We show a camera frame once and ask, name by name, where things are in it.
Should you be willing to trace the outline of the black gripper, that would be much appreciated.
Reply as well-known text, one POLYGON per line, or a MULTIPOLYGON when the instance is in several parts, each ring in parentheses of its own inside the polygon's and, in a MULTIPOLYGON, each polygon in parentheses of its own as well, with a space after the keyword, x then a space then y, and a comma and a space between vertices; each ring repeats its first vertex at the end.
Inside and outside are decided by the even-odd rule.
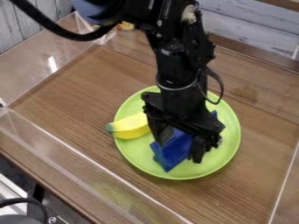
POLYGON ((143 92, 144 113, 153 140, 164 145, 173 135, 173 129, 189 134, 189 159, 195 164, 204 154, 221 144, 220 132, 224 124, 208 111, 205 99, 199 90, 160 89, 157 92, 143 92))

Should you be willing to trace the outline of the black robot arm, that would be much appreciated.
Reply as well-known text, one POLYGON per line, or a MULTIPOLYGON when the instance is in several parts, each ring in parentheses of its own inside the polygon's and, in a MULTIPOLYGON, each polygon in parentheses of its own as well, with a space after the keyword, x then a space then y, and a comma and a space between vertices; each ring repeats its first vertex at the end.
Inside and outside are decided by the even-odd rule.
POLYGON ((28 0, 8 0, 48 31, 65 39, 90 41, 128 22, 144 33, 156 59, 157 93, 141 94, 153 140, 165 144, 177 129, 191 135, 188 159, 200 163, 220 145, 224 124, 208 111, 208 68, 215 44, 203 29, 196 0, 70 0, 76 12, 99 28, 77 34, 58 26, 28 0))

